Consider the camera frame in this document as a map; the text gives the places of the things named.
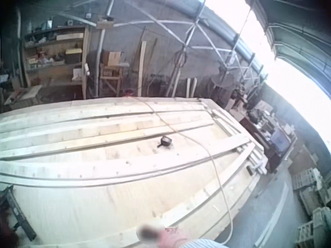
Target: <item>wooden batten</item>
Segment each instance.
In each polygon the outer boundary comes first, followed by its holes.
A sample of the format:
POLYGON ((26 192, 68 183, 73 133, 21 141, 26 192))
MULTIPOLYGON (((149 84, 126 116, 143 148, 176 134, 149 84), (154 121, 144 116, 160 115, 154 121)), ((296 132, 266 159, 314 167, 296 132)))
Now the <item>wooden batten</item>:
POLYGON ((218 105, 191 98, 103 98, 12 111, 0 115, 0 147, 0 187, 14 185, 37 233, 30 242, 18 230, 20 245, 35 248, 143 247, 136 228, 151 220, 215 239, 229 223, 217 177, 235 217, 260 178, 246 167, 265 160, 218 105), (157 147, 163 135, 169 147, 157 147))

